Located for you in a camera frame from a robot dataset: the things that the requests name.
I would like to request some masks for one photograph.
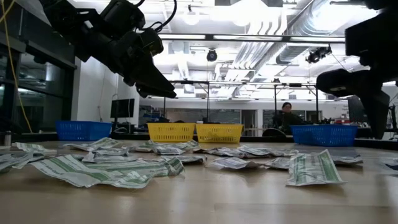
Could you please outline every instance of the ceiling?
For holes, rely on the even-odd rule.
[[[95,8],[98,12],[109,2],[69,1],[75,7]],[[45,20],[38,0],[17,2]],[[261,0],[240,0],[230,6],[216,6],[220,1],[215,0],[177,2],[177,13],[162,33],[343,36],[347,27],[376,15],[376,12],[363,6],[331,5],[330,0],[284,0],[283,8],[268,7]],[[156,21],[165,21],[171,15],[173,6],[173,2],[169,0],[146,0],[140,6],[146,17],[146,26]],[[279,78],[280,81],[288,83],[315,83],[316,77],[325,71],[342,67],[347,70],[364,69],[358,63],[358,58],[345,56],[344,44],[331,44],[333,55],[328,55],[316,64],[308,64],[305,61],[309,50],[320,47],[312,44],[297,47],[265,42],[167,40],[164,41],[164,47],[164,51],[154,57],[154,63],[169,80],[271,82]],[[209,49],[215,49],[218,54],[215,62],[208,62],[206,59]],[[278,56],[287,53],[288,63],[280,63]],[[194,92],[188,87],[177,85],[177,95],[195,97],[198,93],[205,93],[199,86],[195,87]],[[210,97],[215,98],[254,98],[255,95],[267,94],[266,90],[258,86],[248,90],[243,86],[212,85],[211,89]]]

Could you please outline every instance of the white ceiling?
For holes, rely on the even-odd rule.
[[[107,2],[102,0],[69,0],[75,7],[81,8],[95,8],[99,13],[106,7]],[[240,2],[232,6],[214,6],[214,0],[177,0],[178,10],[174,19],[171,21],[169,26],[163,29],[163,33],[184,33],[184,34],[247,34],[249,33],[251,27],[255,27],[258,20],[269,19],[273,21],[273,14],[269,13],[267,7],[261,0],[241,0]],[[17,1],[23,7],[27,8],[31,12],[34,12],[36,16],[43,18],[42,9],[38,0],[29,1]],[[284,5],[284,14],[286,15],[287,22],[289,23],[311,0],[296,0],[297,5]],[[187,15],[188,4],[192,5],[192,15]],[[171,0],[146,0],[145,3],[140,7],[141,11],[146,17],[146,26],[151,25],[156,21],[165,21],[167,17],[172,12],[173,2]],[[339,10],[339,13],[347,14],[346,17],[349,18],[347,21],[339,24],[337,30],[332,33],[332,35],[344,35],[344,30],[357,24],[361,21],[369,19],[376,15],[374,11],[368,10],[364,7],[352,7],[352,6],[333,6],[333,11],[327,12],[326,18],[329,18],[327,23],[333,22],[335,19],[335,10]],[[241,25],[248,17],[251,18],[251,22],[246,26]],[[197,23],[195,25],[189,25],[190,22]],[[219,76],[209,75],[209,73],[216,72],[216,66],[221,66],[218,64],[232,63],[237,57],[239,50],[241,50],[242,42],[206,42],[206,41],[184,41],[189,46],[188,51],[186,51],[181,57],[179,54],[170,54],[169,43],[171,41],[164,41],[165,50],[154,57],[154,63],[156,67],[170,80],[181,79],[178,77],[179,67],[178,63],[181,60],[186,63],[190,76],[189,80],[207,80],[212,77],[218,77],[218,80],[210,81],[221,81]],[[191,47],[199,48],[203,47],[204,51],[196,51],[193,54]],[[269,61],[269,65],[262,67],[261,70],[256,71],[257,74],[253,78],[268,78],[266,82],[271,81],[274,77],[280,78],[283,82],[302,82],[306,83],[308,81],[315,83],[317,75],[322,72],[341,68],[343,66],[348,70],[358,70],[363,67],[359,65],[358,58],[349,58],[345,56],[345,46],[332,45],[333,55],[329,55],[324,58],[321,62],[309,65],[305,61],[307,52],[302,53],[289,66],[275,65],[275,61]],[[210,48],[214,48],[218,54],[218,60],[216,62],[207,62],[206,55]],[[177,93],[183,93],[182,86],[177,89]],[[196,87],[197,93],[201,93],[202,90]],[[217,93],[211,95],[211,97],[217,97]]]

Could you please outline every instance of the plastic basket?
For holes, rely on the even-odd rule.
[[[187,142],[193,138],[194,123],[148,123],[150,139],[157,142]]]
[[[112,124],[94,121],[56,121],[55,127],[61,141],[95,141],[108,137]]]
[[[239,143],[242,124],[197,124],[199,142]]]
[[[353,146],[357,126],[292,125],[294,142],[313,146]]]

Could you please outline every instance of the security camera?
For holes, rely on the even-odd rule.
[[[210,49],[207,53],[207,61],[208,62],[215,62],[217,60],[217,53],[215,49]]]

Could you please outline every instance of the yellow cable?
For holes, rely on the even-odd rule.
[[[11,9],[12,5],[14,4],[14,1],[12,1],[11,5],[8,7],[7,11],[4,8],[4,1],[1,4],[2,7],[2,13],[3,16],[0,19],[0,23],[2,22],[2,20],[4,20],[4,27],[6,28],[6,40],[7,40],[7,46],[8,46],[8,54],[9,54],[9,60],[10,60],[10,64],[11,64],[11,69],[12,69],[12,75],[14,76],[14,83],[15,83],[15,89],[17,91],[18,94],[18,99],[19,99],[19,103],[21,104],[21,108],[22,108],[22,113],[24,114],[27,126],[29,128],[30,133],[32,132],[32,128],[30,127],[30,123],[29,120],[27,119],[26,113],[25,113],[25,108],[24,105],[22,104],[22,99],[21,99],[21,95],[18,92],[18,83],[17,83],[17,76],[15,74],[15,68],[14,68],[14,63],[12,62],[12,55],[11,55],[11,46],[10,46],[10,41],[9,41],[9,37],[8,37],[8,28],[7,28],[7,19],[6,19],[6,15],[9,12],[9,10]]]

